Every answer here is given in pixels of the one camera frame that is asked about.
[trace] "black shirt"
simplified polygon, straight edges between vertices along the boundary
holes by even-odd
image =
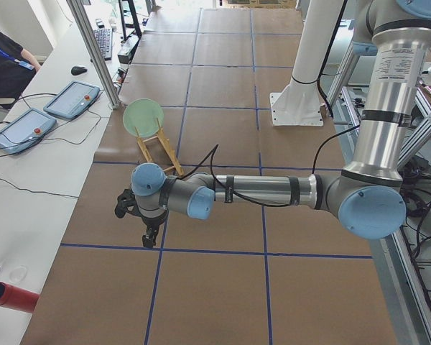
[[[27,61],[21,56],[22,46],[1,32],[0,49],[13,58]],[[35,73],[35,69],[28,70],[0,55],[0,98],[19,98]]]

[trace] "blue plastic cover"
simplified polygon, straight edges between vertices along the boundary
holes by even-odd
[[[216,192],[207,187],[199,187],[190,197],[187,206],[187,215],[190,218],[208,219],[213,209]]]
[[[353,41],[353,52],[359,56],[376,56],[378,49],[372,43]]]
[[[143,163],[132,172],[131,188],[138,196],[150,196],[163,186],[165,180],[162,168],[154,163]]]
[[[397,3],[412,16],[431,19],[431,0],[397,0]]]
[[[406,206],[398,192],[373,185],[347,197],[338,210],[342,225],[364,239],[381,239],[404,223]]]

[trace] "tablet device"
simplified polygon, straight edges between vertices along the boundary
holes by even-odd
[[[9,154],[19,153],[38,144],[56,124],[56,119],[31,108],[0,129],[0,148]]]
[[[73,119],[82,114],[96,99],[98,86],[72,81],[44,108],[47,113],[63,119]]]

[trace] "red cylinder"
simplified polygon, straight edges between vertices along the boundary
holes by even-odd
[[[0,282],[0,306],[33,313],[40,295],[21,289],[5,282]]]

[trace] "computer keyboard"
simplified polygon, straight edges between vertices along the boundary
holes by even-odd
[[[101,49],[104,60],[111,60],[112,58],[112,29],[102,28],[95,29],[94,37]]]

